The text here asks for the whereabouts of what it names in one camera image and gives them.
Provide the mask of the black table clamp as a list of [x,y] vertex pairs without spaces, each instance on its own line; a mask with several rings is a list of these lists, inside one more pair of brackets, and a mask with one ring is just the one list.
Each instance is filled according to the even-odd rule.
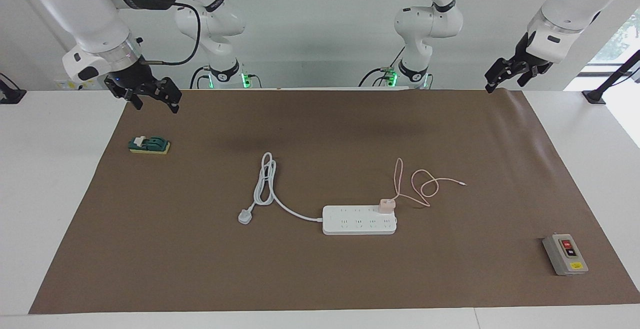
[[21,89],[6,74],[0,73],[0,104],[18,104],[26,93],[27,90]]

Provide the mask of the bright window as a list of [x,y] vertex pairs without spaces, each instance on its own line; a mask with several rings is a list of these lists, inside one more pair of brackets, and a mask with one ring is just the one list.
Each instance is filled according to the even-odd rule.
[[640,7],[627,19],[595,56],[579,78],[608,77],[640,50]]

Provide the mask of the grey on-off switch box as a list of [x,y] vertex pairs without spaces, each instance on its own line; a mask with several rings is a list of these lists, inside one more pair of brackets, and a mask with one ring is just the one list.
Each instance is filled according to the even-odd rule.
[[589,267],[570,234],[554,233],[541,242],[556,275],[568,277],[589,272]]

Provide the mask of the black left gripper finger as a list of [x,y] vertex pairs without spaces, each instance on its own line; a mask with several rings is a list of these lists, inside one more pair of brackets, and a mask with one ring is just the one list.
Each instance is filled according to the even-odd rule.
[[538,74],[538,66],[537,65],[523,65],[521,70],[521,76],[518,78],[519,87],[523,88],[528,81],[532,78],[535,78]]
[[503,81],[509,80],[518,75],[518,67],[512,58],[498,58],[489,69],[487,69],[484,77],[486,79],[485,90],[492,94],[494,90]]

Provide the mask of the brown table mat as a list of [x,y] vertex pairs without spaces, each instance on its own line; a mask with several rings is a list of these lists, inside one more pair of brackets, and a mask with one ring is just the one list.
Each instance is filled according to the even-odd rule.
[[[134,137],[169,140],[133,153]],[[393,167],[442,183],[397,203],[391,235],[328,236],[317,218],[394,196]],[[589,272],[542,245],[570,234]],[[600,306],[640,291],[525,96],[496,90],[193,90],[178,114],[126,106],[30,307],[32,314]]]

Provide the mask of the green knife switch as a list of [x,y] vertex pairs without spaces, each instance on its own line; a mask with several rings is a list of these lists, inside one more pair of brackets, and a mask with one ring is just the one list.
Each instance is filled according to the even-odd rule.
[[127,148],[132,153],[166,155],[170,149],[170,142],[160,136],[134,137],[128,142]]

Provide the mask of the white power strip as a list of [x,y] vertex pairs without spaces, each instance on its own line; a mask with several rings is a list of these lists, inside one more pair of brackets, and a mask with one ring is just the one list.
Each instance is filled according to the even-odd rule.
[[322,208],[322,231],[328,236],[391,235],[396,229],[395,213],[382,213],[378,204]]

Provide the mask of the black angled stand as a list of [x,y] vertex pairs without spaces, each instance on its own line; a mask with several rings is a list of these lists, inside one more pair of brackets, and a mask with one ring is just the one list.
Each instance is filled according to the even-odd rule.
[[606,102],[602,99],[607,89],[617,85],[622,76],[626,76],[627,72],[640,63],[640,49],[638,49],[633,55],[630,56],[620,67],[615,70],[610,76],[596,89],[583,90],[582,95],[587,102],[594,105],[606,105]]

